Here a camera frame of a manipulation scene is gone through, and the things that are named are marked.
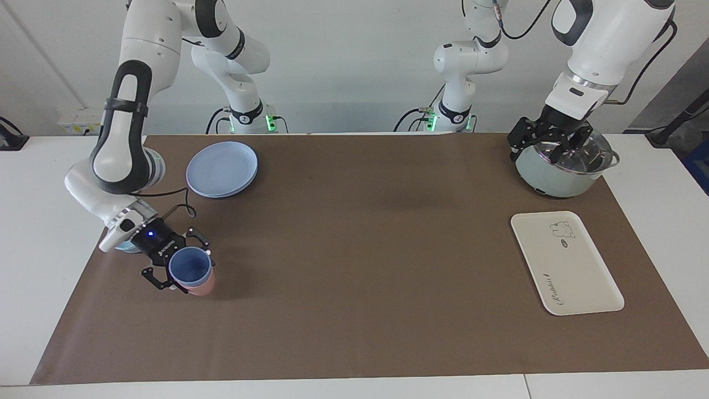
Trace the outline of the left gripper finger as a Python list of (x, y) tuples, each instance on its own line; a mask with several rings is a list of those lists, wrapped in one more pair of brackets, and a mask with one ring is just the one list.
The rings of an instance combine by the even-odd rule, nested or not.
[(557, 163), (564, 154), (579, 149), (593, 132), (592, 126), (581, 126), (574, 131), (556, 128), (552, 136), (557, 140), (557, 146), (551, 152), (551, 163)]
[(521, 152), (527, 147), (539, 144), (541, 141), (539, 120), (532, 121), (527, 117), (521, 117), (509, 134), (507, 143), (511, 148), (510, 159), (516, 162)]

